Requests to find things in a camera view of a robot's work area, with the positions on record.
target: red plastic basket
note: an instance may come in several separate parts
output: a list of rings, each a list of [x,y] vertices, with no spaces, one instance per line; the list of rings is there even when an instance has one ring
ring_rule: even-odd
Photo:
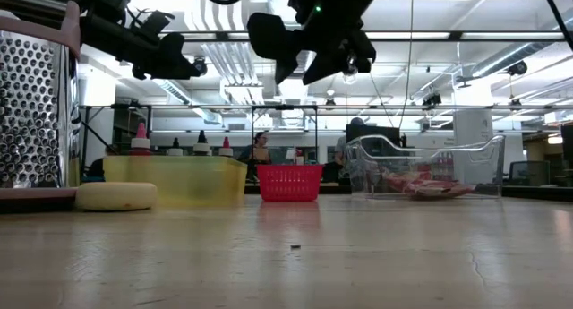
[[[257,166],[261,197],[266,202],[311,202],[321,188],[322,165]]]

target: bottle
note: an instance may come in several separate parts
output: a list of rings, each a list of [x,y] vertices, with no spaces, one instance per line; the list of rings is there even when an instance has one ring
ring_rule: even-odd
[[[197,138],[197,143],[193,145],[193,156],[209,156],[210,151],[211,148],[207,143],[205,132],[201,130],[199,132],[199,138]]]
[[[229,157],[229,158],[233,157],[233,149],[229,145],[229,138],[228,137],[225,137],[225,140],[223,140],[223,148],[218,150],[218,155],[222,156],[222,157]]]
[[[296,165],[299,165],[299,166],[304,165],[303,151],[295,148],[295,154],[296,154],[296,159],[295,159]]]
[[[179,148],[179,139],[173,139],[173,146],[167,150],[168,156],[183,156],[183,149]]]
[[[145,134],[145,124],[140,123],[137,128],[137,135],[132,139],[132,149],[129,150],[130,156],[150,156],[151,140]]]

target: red bottle cap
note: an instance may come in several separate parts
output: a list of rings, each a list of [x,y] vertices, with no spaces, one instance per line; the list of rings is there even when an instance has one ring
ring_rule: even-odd
[[[145,130],[145,124],[143,122],[141,122],[137,128],[137,135],[135,137],[138,139],[147,139],[147,131]]]

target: clear plastic bin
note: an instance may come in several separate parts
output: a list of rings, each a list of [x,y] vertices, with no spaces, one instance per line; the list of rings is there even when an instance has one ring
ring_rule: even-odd
[[[471,145],[400,148],[382,135],[348,143],[353,195],[378,199],[499,198],[504,136]]]
[[[108,182],[152,183],[158,206],[235,206],[244,201],[247,166],[227,157],[112,156]]]

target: fluorescent light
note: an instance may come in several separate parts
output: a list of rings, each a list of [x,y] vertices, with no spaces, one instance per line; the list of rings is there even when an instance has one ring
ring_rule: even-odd
[[[366,37],[370,40],[375,39],[447,39],[449,32],[431,32],[431,31],[417,31],[417,32],[366,32]]]
[[[242,105],[242,106],[234,106],[234,105],[228,105],[228,106],[201,106],[201,108],[209,108],[209,109],[251,109],[251,106],[248,106],[248,105]]]
[[[450,124],[450,123],[452,123],[452,122],[454,122],[453,119],[451,119],[451,120],[449,120],[449,121],[446,121],[446,122],[444,122],[444,123],[442,123],[442,124],[432,125],[432,128],[434,128],[434,129],[441,129],[442,126],[448,125],[448,124]]]
[[[462,39],[563,39],[560,32],[464,32]]]
[[[161,33],[159,36],[165,36],[166,33]],[[184,32],[183,37],[185,40],[208,41],[217,40],[217,35],[213,32]]]
[[[270,130],[270,133],[304,133],[304,130]]]
[[[152,133],[186,133],[185,130],[151,130]]]
[[[547,138],[547,143],[549,144],[562,144],[563,143],[563,137],[549,137]]]
[[[229,32],[227,36],[233,40],[249,40],[249,34],[246,32]]]
[[[151,108],[156,109],[187,109],[189,106],[180,105],[180,106],[172,106],[172,105],[165,105],[165,106],[152,106]]]
[[[327,105],[321,105],[318,106],[318,108],[323,108],[323,109],[363,109],[363,108],[370,108],[370,107],[375,107],[375,106],[327,106]]]

